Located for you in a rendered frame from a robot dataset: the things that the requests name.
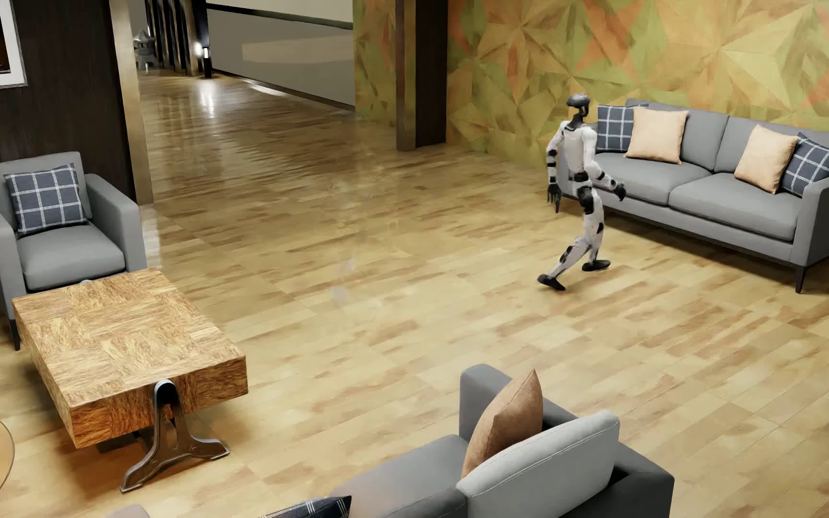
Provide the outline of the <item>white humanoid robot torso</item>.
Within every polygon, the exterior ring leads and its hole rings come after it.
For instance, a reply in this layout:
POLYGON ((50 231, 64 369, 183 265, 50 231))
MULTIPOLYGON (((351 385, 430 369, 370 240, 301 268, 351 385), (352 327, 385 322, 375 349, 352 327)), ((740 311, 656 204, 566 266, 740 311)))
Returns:
POLYGON ((597 131, 591 124, 570 128, 570 121, 564 121, 562 143, 558 150, 557 179, 560 187, 570 190, 575 176, 585 171, 586 159, 596 151, 597 131))

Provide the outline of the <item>right robot leg white black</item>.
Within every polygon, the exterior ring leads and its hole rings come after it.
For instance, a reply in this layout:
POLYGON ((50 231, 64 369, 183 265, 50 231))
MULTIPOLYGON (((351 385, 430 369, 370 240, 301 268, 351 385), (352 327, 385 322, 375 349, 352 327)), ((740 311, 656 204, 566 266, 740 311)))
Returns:
MULTIPOLYGON (((595 192, 595 189, 591 185, 583 183, 581 186, 577 187, 575 191, 578 196, 580 206, 583 208, 583 216, 585 214, 591 214, 594 210, 599 208, 604 210, 603 202, 599 194, 595 192)), ((549 273, 542 274, 537 277, 537 282, 559 291, 564 291, 566 289, 557 280, 557 278, 570 266, 578 263, 582 256, 588 254, 587 246, 584 242, 582 234, 583 232, 580 236, 576 237, 574 241, 572 241, 566 251, 560 256, 558 264, 549 273)))

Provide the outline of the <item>robot leg white black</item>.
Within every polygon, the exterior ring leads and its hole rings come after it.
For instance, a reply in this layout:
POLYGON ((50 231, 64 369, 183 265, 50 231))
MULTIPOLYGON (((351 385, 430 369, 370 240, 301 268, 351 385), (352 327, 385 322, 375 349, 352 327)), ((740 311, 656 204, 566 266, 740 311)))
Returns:
POLYGON ((604 211, 602 208, 584 215, 582 237, 586 243, 589 258, 581 269, 584 272, 595 272, 608 268, 611 262, 598 258, 604 239, 604 211))
MULTIPOLYGON (((580 206, 583 208, 583 216, 585 214, 591 214, 594 210, 599 208, 604 210, 603 202, 599 194, 595 192, 595 189, 591 185, 583 183, 581 186, 577 187, 575 191, 578 196, 580 206)), ((574 241, 572 241, 566 251, 560 256, 558 264, 549 273, 542 274, 537 277, 537 282, 559 291, 564 291, 566 289, 557 280, 557 278, 570 266, 578 263, 582 256, 588 254, 587 246, 584 242, 582 234, 583 232, 580 236, 576 237, 574 241)))

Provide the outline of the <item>left robot leg white black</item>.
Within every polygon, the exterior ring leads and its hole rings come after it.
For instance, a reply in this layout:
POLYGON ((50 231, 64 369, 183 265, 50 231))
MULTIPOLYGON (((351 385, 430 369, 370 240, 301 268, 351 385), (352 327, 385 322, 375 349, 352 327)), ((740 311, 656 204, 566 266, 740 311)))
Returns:
POLYGON ((602 208, 584 215, 582 237, 586 243, 589 258, 581 269, 584 272, 595 272, 608 268, 611 262, 598 258, 604 239, 604 211, 602 208))

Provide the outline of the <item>plaid grey pillow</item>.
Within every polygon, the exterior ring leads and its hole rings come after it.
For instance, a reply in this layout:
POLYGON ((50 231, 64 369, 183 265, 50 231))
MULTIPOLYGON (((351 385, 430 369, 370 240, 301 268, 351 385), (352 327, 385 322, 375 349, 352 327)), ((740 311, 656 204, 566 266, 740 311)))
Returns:
POLYGON ((352 496, 314 498, 259 518, 349 518, 352 496))
POLYGON ((793 154, 780 180, 779 190, 801 197, 814 182, 829 178, 829 147, 799 132, 793 154))
POLYGON ((17 238, 86 223, 74 163, 48 171, 11 173, 4 179, 17 220, 17 238))
POLYGON ((596 152, 626 153, 634 127, 634 108, 649 106, 648 101, 636 101, 626 106, 600 104, 597 107, 596 152))

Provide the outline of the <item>beige pillow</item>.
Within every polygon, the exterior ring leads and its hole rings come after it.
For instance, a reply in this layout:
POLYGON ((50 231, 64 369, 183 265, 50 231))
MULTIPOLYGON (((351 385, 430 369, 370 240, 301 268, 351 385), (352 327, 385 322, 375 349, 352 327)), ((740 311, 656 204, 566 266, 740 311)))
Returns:
POLYGON ((780 181, 789 164, 798 135, 784 135, 762 125, 755 125, 734 177, 769 194, 777 194, 780 181))
POLYGON ((625 157, 682 163, 682 142, 689 111, 658 111, 641 106, 632 110, 633 127, 625 157))

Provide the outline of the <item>long grey sofa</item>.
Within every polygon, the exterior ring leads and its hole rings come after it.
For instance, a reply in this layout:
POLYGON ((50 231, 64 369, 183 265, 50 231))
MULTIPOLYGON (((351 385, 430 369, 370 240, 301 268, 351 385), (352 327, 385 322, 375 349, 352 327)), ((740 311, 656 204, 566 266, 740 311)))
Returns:
POLYGON ((570 190, 560 187, 562 199, 579 203, 575 190, 587 183, 599 194, 604 211, 794 268, 800 293, 808 270, 829 258, 829 178, 810 184, 799 197, 779 188, 777 194, 766 193, 733 173, 755 125, 784 135, 801 132, 824 147, 829 147, 829 132, 648 102, 652 110, 689 111, 682 163, 596 152, 596 161, 625 185, 628 196, 620 202, 613 192, 593 185, 583 171, 570 190))

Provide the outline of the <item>dark wooden pillar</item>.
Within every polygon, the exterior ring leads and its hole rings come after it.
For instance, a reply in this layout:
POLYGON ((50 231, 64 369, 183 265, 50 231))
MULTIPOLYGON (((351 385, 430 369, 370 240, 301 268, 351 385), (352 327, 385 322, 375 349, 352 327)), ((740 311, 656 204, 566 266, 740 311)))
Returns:
POLYGON ((447 140, 450 0, 394 0, 396 147, 447 140))

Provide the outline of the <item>brown pillow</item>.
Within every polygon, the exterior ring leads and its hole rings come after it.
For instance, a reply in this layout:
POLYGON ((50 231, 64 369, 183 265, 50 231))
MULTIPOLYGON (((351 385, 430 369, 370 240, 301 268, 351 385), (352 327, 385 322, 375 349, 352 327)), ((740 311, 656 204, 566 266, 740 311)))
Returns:
POLYGON ((460 377, 459 436, 467 442, 462 477, 510 446, 540 433, 544 397, 537 371, 510 378, 478 364, 460 377))

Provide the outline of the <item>grey statue figure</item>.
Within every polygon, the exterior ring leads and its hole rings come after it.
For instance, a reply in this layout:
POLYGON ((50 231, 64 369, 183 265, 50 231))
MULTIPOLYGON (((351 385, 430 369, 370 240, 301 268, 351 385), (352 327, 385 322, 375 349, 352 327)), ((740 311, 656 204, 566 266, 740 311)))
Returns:
POLYGON ((146 29, 141 29, 133 38, 133 50, 137 69, 147 72, 157 66, 155 38, 146 29))

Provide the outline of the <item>dark yellow wooden coffee table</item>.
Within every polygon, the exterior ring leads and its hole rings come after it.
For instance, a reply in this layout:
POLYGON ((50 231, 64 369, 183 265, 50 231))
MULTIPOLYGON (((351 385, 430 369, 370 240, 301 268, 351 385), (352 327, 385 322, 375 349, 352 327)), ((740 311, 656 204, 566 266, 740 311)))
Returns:
POLYGON ((247 394, 246 356, 159 269, 12 304, 21 343, 75 448, 152 429, 122 493, 178 461, 230 453, 223 441, 194 437, 185 415, 247 394))

